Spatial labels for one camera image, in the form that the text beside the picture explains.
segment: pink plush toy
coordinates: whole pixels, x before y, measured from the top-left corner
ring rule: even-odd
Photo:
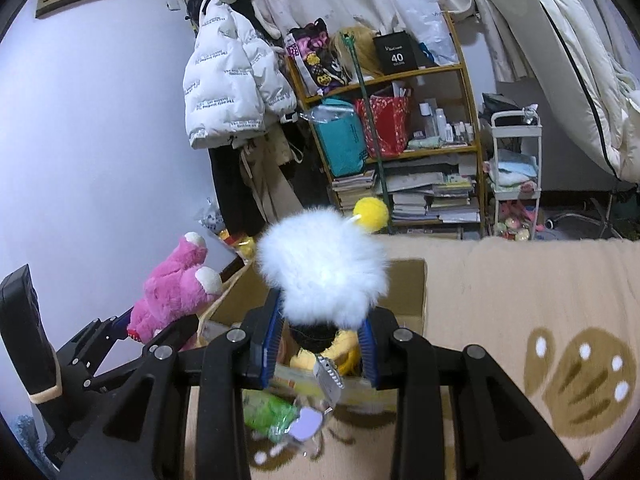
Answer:
[[[176,319],[196,314],[220,296],[222,280],[204,267],[207,247],[197,233],[185,234],[169,257],[158,265],[145,282],[145,295],[131,311],[127,333],[148,343]]]

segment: black strap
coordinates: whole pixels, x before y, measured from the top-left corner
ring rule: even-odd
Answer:
[[[558,37],[558,40],[560,40],[560,43],[564,48],[564,52],[566,53],[566,56],[569,58],[569,62],[571,63],[571,66],[574,68],[575,75],[578,78],[578,81],[580,82],[580,86],[582,87],[582,92],[584,92],[584,95],[587,98],[589,106],[591,107],[591,113],[593,114],[593,118],[596,121],[596,126],[598,127],[598,133],[600,134],[600,146],[602,147],[602,155],[604,155],[604,160],[606,161],[607,166],[611,170],[611,173],[613,173],[613,175],[616,177],[616,180],[621,182],[620,177],[616,173],[616,170],[614,170],[613,165],[609,160],[609,155],[607,155],[607,143],[604,140],[604,131],[602,129],[602,123],[600,122],[600,116],[598,115],[598,111],[596,110],[596,105],[593,102],[593,98],[591,97],[591,94],[589,94],[589,90],[587,89],[587,85],[584,82],[584,79],[582,78],[582,74],[580,73],[580,70],[578,70],[575,60],[571,56],[571,53],[569,52],[569,47],[564,42],[564,39],[562,38],[562,35],[560,34],[558,27],[556,27],[556,24],[554,23],[554,20],[551,19],[551,16],[549,15],[549,13],[546,12],[545,6],[542,3],[540,3],[540,5],[542,6],[542,10],[545,11],[545,14],[549,19],[549,23],[551,23],[551,26],[554,28],[554,31],[556,32],[556,36]]]

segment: red gift bag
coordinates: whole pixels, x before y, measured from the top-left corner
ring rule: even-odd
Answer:
[[[376,97],[370,98],[378,142],[382,156],[399,155],[404,152],[409,136],[407,134],[407,119],[409,117],[409,99],[407,97]],[[369,156],[376,156],[373,146],[373,136],[367,121],[367,110],[363,99],[356,101],[356,112],[364,127],[364,137]]]

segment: teal bag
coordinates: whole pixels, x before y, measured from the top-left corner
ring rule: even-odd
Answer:
[[[325,99],[322,104],[339,106],[345,114],[327,123],[316,123],[316,132],[324,149],[326,161],[334,176],[360,173],[367,158],[362,123],[355,108],[340,99]]]

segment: patterned bag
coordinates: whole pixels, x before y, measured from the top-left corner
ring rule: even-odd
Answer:
[[[285,40],[287,53],[294,59],[309,95],[325,95],[347,84],[342,67],[329,49],[324,20],[292,28]]]
[[[409,136],[407,133],[407,119],[409,117],[409,99],[407,97],[376,97],[370,99],[378,142],[382,156],[399,155],[404,152]],[[356,101],[356,111],[364,126],[364,137],[369,156],[375,157],[373,136],[367,121],[367,110],[363,99]]]

